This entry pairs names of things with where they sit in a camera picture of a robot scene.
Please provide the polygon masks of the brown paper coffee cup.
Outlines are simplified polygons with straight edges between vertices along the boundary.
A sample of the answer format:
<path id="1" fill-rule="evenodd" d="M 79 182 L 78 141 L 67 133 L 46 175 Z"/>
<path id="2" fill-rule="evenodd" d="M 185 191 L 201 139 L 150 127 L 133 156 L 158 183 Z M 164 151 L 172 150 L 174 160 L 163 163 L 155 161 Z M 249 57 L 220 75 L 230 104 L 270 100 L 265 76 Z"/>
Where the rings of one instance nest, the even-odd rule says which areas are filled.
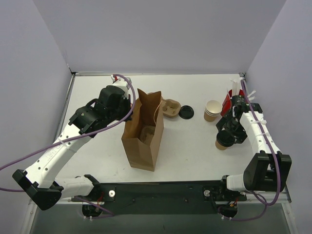
<path id="1" fill-rule="evenodd" d="M 215 146 L 217 149 L 219 150 L 226 150 L 227 148 L 229 148 L 228 144 L 224 144 L 223 142 L 219 142 L 219 141 L 215 141 Z"/>

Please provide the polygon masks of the brown pulp cup carrier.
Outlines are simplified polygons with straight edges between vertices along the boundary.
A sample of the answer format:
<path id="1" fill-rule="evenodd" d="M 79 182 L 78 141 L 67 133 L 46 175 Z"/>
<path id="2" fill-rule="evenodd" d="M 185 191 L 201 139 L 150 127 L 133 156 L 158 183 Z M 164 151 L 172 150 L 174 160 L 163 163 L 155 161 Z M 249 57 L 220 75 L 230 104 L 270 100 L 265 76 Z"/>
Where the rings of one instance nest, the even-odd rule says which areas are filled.
<path id="1" fill-rule="evenodd" d="M 155 126 L 144 126 L 140 133 L 140 141 L 146 145 L 150 145 L 155 134 Z"/>
<path id="2" fill-rule="evenodd" d="M 173 99 L 163 99 L 162 100 L 162 112 L 165 117 L 175 118 L 181 109 L 181 104 Z"/>

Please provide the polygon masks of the brown paper bag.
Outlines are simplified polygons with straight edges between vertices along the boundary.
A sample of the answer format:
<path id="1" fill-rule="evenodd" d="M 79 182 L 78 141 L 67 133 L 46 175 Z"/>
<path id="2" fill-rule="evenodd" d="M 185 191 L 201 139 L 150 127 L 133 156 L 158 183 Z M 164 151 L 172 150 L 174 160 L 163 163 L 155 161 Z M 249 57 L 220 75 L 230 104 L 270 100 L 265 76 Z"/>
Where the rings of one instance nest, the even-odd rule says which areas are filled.
<path id="1" fill-rule="evenodd" d="M 132 120 L 125 123 L 121 140 L 131 167 L 154 171 L 164 130 L 162 93 L 137 91 Z"/>

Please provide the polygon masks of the black plastic cup lid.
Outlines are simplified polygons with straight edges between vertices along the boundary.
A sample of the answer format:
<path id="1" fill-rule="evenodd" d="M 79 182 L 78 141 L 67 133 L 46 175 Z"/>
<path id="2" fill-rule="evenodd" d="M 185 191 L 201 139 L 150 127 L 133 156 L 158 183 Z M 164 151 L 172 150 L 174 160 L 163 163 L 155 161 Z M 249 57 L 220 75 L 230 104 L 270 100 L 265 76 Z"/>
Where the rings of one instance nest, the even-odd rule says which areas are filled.
<path id="1" fill-rule="evenodd" d="M 233 146 L 235 143 L 235 138 L 227 131 L 222 130 L 217 133 L 216 140 L 228 144 L 229 147 Z"/>

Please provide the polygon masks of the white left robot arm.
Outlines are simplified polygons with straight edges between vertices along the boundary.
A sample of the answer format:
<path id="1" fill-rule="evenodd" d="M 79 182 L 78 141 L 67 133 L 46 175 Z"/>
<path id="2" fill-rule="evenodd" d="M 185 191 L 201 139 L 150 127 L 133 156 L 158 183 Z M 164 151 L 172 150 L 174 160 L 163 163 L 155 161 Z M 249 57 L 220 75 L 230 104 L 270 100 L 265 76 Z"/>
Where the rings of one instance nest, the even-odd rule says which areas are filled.
<path id="1" fill-rule="evenodd" d="M 76 110 L 52 147 L 31 166 L 16 170 L 12 177 L 41 209 L 48 210 L 60 199 L 83 196 L 96 200 L 101 184 L 91 175 L 58 178 L 72 156 L 98 133 L 131 119 L 135 94 L 130 78 L 112 76 L 113 83 L 103 88 L 98 98 Z"/>

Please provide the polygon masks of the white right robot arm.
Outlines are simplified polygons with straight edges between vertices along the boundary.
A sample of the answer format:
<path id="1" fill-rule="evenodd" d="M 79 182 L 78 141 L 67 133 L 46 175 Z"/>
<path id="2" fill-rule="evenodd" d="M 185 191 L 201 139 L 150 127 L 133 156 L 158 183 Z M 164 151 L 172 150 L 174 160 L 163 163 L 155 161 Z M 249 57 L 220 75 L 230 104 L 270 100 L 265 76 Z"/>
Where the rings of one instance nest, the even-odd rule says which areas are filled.
<path id="1" fill-rule="evenodd" d="M 292 160 L 275 145 L 258 103 L 247 103 L 243 95 L 227 96 L 222 104 L 221 120 L 216 127 L 217 148 L 227 149 L 248 140 L 254 154 L 242 174 L 226 177 L 228 190 L 284 190 Z"/>

